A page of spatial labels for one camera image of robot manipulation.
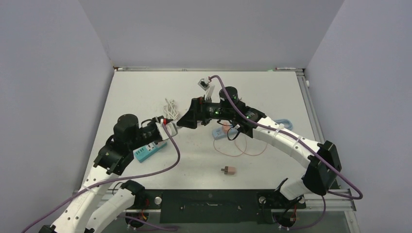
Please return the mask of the light blue power strip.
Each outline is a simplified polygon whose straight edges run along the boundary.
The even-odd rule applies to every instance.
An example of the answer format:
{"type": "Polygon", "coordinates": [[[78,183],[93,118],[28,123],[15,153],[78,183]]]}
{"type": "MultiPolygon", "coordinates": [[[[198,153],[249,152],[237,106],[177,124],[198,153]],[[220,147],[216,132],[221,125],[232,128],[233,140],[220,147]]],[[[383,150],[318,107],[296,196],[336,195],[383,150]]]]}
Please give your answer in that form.
{"type": "Polygon", "coordinates": [[[221,126],[219,128],[216,128],[216,129],[212,130],[211,134],[212,134],[212,137],[213,137],[214,140],[219,140],[219,139],[222,139],[224,137],[227,137],[229,135],[229,131],[227,133],[224,133],[222,131],[222,126],[221,126]]]}

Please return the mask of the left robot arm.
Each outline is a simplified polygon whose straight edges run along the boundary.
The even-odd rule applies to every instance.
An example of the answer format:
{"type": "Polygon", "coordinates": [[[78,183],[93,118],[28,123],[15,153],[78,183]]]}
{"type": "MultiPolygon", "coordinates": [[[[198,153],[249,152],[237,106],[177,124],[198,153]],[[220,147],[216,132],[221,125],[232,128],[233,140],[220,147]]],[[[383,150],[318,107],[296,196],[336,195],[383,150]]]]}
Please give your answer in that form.
{"type": "Polygon", "coordinates": [[[113,134],[99,150],[80,195],[74,198],[61,216],[51,225],[40,229],[42,233],[83,233],[97,204],[110,185],[106,180],[118,178],[134,158],[134,150],[167,138],[163,125],[169,120],[162,116],[140,126],[133,114],[120,116],[114,125],[113,134]]]}

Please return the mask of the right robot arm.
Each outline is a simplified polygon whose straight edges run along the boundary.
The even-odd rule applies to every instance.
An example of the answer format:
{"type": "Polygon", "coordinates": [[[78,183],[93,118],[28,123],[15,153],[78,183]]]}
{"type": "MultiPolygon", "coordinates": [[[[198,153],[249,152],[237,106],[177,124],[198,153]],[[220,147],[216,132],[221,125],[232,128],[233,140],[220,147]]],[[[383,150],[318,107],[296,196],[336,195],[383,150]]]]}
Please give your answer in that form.
{"type": "Polygon", "coordinates": [[[178,120],[179,127],[196,129],[211,120],[229,121],[246,136],[266,142],[295,159],[306,172],[297,180],[284,180],[275,193],[275,203],[286,208],[294,199],[314,193],[324,196],[342,169],[336,146],[325,141],[305,139],[276,123],[263,112],[247,106],[238,97],[236,88],[229,86],[219,91],[220,101],[213,103],[206,96],[193,98],[188,111],[178,120]]]}

